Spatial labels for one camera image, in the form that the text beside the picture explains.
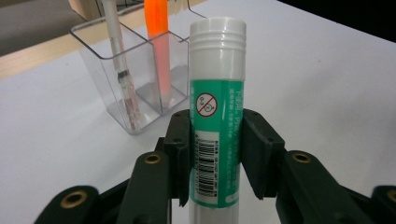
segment glue stick base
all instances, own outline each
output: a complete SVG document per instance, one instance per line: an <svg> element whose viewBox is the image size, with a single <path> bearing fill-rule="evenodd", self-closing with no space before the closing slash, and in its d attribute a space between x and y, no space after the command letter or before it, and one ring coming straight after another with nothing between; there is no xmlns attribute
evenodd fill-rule
<svg viewBox="0 0 396 224"><path fill-rule="evenodd" d="M190 224L238 224L239 202L227 208L203 207L190 201Z"/></svg>

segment table surface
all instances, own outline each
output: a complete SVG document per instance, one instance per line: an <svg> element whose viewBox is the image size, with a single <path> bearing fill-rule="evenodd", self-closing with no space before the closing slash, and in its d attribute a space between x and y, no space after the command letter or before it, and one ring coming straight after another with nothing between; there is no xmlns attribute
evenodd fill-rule
<svg viewBox="0 0 396 224"><path fill-rule="evenodd" d="M244 107L260 112L286 149L315 155L341 185L367 196L396 185L394 43L273 0L208 0L192 9L247 23ZM43 44L70 49L52 57L27 49L32 62L46 60L21 71L10 65L15 55L0 58L0 67L14 69L0 80L2 223L34 222L69 187L103 192L129 178L171 114L189 106L129 135L107 114L78 47L65 46L72 42ZM174 203L173 220L187 223L188 208ZM255 199L244 172L240 223L279 223L275 200Z"/></svg>

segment glue stick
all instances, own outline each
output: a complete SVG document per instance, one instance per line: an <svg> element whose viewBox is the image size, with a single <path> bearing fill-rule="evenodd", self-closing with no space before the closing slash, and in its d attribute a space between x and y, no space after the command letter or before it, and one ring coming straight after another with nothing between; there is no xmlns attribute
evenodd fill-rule
<svg viewBox="0 0 396 224"><path fill-rule="evenodd" d="M246 24L208 18L190 29L194 147L190 224L237 224Z"/></svg>

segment orange highlighter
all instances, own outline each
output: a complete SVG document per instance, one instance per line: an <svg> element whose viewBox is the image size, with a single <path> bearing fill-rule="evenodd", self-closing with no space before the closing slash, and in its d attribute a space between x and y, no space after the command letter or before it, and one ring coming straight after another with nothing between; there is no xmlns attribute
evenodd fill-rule
<svg viewBox="0 0 396 224"><path fill-rule="evenodd" d="M145 0L148 39L154 45L157 75L163 108L169 107L172 100L167 0Z"/></svg>

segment glue stick cap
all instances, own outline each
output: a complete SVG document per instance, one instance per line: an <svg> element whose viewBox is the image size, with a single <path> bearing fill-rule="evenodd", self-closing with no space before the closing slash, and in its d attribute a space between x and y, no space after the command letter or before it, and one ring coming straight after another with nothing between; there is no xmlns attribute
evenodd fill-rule
<svg viewBox="0 0 396 224"><path fill-rule="evenodd" d="M246 24L230 17L196 21L190 28L191 79L245 80Z"/></svg>

